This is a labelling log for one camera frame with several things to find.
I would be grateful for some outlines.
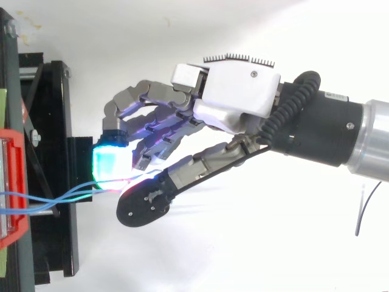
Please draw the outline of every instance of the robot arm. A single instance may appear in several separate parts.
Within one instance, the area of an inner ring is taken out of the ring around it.
[[[389,180],[388,103],[362,105],[319,91],[315,72],[282,84],[273,65],[231,54],[179,64],[173,86],[142,81],[106,105],[99,143],[143,139],[133,151],[133,167],[140,170],[153,156],[166,159],[185,135],[205,125],[234,134],[230,143],[187,156],[123,193],[121,223],[148,224],[165,215],[178,194],[269,150]],[[146,101],[156,110],[123,121]]]

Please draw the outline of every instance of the black metal frame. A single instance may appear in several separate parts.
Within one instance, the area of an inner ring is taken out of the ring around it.
[[[19,63],[28,66],[25,61]],[[71,137],[66,68],[62,61],[41,63],[34,79],[21,80],[22,96],[26,108],[30,108],[33,125],[28,119],[24,124],[29,190],[47,198],[57,198],[70,188],[90,181],[88,150],[92,138]],[[30,138],[33,129],[42,137],[37,147]],[[79,268],[75,204],[58,205],[53,209],[53,216],[32,217],[31,230],[35,284],[49,283],[49,271],[63,270],[65,277],[74,276]]]

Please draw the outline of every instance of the blue wire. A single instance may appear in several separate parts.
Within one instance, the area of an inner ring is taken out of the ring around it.
[[[160,170],[152,170],[152,171],[148,172],[147,174],[151,174],[152,172],[160,172]],[[0,214],[6,214],[6,215],[24,215],[24,214],[27,214],[27,215],[29,215],[29,214],[41,212],[43,210],[50,209],[51,207],[53,207],[54,205],[56,205],[59,201],[61,201],[63,199],[69,198],[70,196],[74,196],[75,195],[74,191],[78,190],[82,187],[91,186],[91,185],[100,184],[100,183],[113,183],[113,182],[117,182],[117,181],[130,181],[130,180],[139,178],[142,175],[144,175],[144,173],[141,175],[133,176],[132,178],[110,179],[108,181],[97,181],[97,182],[96,181],[86,182],[86,183],[80,184],[80,185],[68,190],[62,196],[59,196],[58,198],[51,201],[51,203],[43,204],[41,207],[30,208],[30,209],[0,209]],[[92,190],[92,191],[87,191],[87,192],[88,193],[94,193],[94,192],[97,192],[97,193],[101,192],[102,193],[102,192],[109,192],[109,191],[110,190],[104,190],[104,191],[103,190]]]
[[[75,195],[85,195],[85,194],[93,194],[93,193],[103,193],[107,192],[106,190],[81,190],[79,192],[74,192],[72,193],[73,196]],[[27,198],[35,201],[40,201],[40,202],[46,202],[46,203],[71,203],[74,201],[80,200],[80,196],[74,198],[74,199],[65,199],[65,200],[59,200],[58,198],[55,199],[46,199],[46,198],[41,198],[40,196],[33,196],[33,195],[25,195],[23,193],[16,193],[16,192],[0,192],[0,195],[13,195],[13,196],[20,196],[21,198]]]

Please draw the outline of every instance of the red clamp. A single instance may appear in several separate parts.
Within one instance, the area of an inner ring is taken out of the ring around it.
[[[4,190],[10,192],[26,193],[26,160],[24,158],[24,136],[22,133],[0,129],[0,176],[3,176]],[[27,199],[19,196],[5,196],[6,206],[11,209],[27,208]],[[27,215],[0,215],[2,230],[0,230],[0,249],[14,243],[29,228]]]

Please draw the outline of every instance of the white wall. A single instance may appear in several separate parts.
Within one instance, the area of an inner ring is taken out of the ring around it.
[[[98,138],[104,104],[123,88],[143,78],[168,83],[176,63],[226,52],[275,60],[283,81],[312,69],[324,90],[355,102],[389,102],[386,1],[21,0],[0,6],[20,21],[20,52],[43,51],[46,61],[72,68],[74,136]],[[168,162],[228,139],[204,130],[186,138]],[[80,271],[69,279],[52,273],[52,283],[36,290],[387,291],[386,184],[354,236],[362,184],[370,190],[375,183],[344,167],[269,153],[185,192],[167,216],[142,228],[117,221],[117,196],[97,196],[77,206]]]

